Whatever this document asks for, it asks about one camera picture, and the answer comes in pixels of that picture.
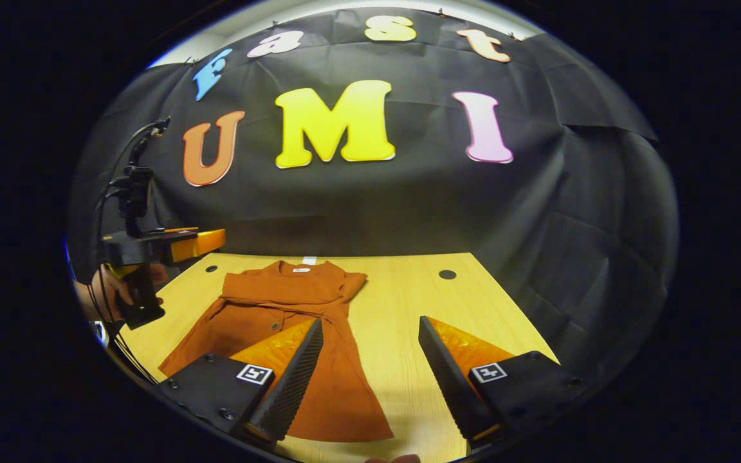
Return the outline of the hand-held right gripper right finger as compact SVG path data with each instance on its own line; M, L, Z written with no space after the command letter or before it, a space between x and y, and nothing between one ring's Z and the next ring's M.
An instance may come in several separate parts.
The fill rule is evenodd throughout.
M539 351L511 354L435 318L418 340L445 404L470 446L515 442L574 408L585 380Z

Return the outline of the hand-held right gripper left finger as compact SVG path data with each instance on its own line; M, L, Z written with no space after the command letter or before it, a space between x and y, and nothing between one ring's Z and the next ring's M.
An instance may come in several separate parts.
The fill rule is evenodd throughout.
M274 446L297 415L323 344L321 320L307 320L230 357L203 354L156 390L233 439Z

